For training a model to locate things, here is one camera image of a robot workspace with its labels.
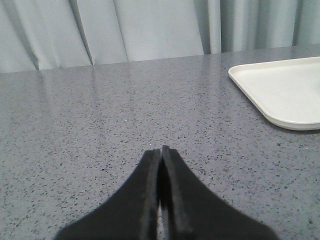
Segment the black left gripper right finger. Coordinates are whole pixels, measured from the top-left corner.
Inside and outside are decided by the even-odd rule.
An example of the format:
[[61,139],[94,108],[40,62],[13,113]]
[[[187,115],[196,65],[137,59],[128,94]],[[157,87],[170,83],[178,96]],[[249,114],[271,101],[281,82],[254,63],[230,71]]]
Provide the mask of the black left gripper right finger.
[[276,240],[267,225],[236,210],[210,191],[177,150],[164,145],[159,196],[170,240]]

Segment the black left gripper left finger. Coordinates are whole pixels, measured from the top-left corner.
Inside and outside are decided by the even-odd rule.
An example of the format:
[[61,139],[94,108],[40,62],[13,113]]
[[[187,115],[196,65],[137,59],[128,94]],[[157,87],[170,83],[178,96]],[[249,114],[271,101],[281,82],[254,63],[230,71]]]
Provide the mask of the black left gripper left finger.
[[160,150],[144,152],[126,182],[101,206],[63,228],[57,240],[155,240]]

